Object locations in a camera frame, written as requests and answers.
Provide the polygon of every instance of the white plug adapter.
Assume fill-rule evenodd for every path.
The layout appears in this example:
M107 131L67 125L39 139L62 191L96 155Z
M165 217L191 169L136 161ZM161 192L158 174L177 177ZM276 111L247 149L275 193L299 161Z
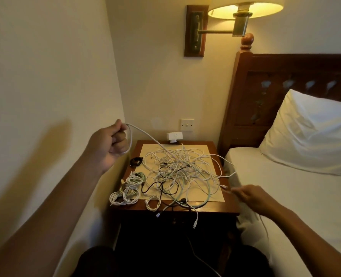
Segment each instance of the white plug adapter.
M168 136L168 140L171 143L175 143L175 142L177 142L177 140L183 139L183 133L182 132L170 132L170 133L167 133L167 136Z

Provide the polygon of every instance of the wooden headboard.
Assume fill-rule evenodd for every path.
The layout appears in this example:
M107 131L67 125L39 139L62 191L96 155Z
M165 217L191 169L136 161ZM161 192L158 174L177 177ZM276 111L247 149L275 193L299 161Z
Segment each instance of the wooden headboard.
M341 101L341 54L253 54L248 33L237 52L218 152L258 147L290 88Z

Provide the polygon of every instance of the person's right arm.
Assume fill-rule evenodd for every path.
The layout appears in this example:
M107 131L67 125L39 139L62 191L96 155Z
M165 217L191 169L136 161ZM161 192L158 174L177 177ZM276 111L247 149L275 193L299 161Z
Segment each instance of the person's right arm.
M341 276L341 253L309 228L293 211L279 204L262 187L247 185L232 192L253 211L284 232L313 277Z

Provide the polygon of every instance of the lampshade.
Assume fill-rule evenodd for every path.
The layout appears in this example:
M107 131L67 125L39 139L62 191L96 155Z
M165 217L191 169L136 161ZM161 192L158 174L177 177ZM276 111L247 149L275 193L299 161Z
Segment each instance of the lampshade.
M214 18L234 19L238 4L251 3L250 18L263 17L283 9L284 0L212 0L208 15Z

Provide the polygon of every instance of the person's leg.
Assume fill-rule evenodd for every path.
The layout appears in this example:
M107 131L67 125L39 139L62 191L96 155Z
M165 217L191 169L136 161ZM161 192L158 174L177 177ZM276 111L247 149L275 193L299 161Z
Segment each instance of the person's leg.
M256 248L240 245L229 256L224 277L265 276L274 277L266 256Z
M119 266L112 248L97 246L85 251L71 277L118 277Z

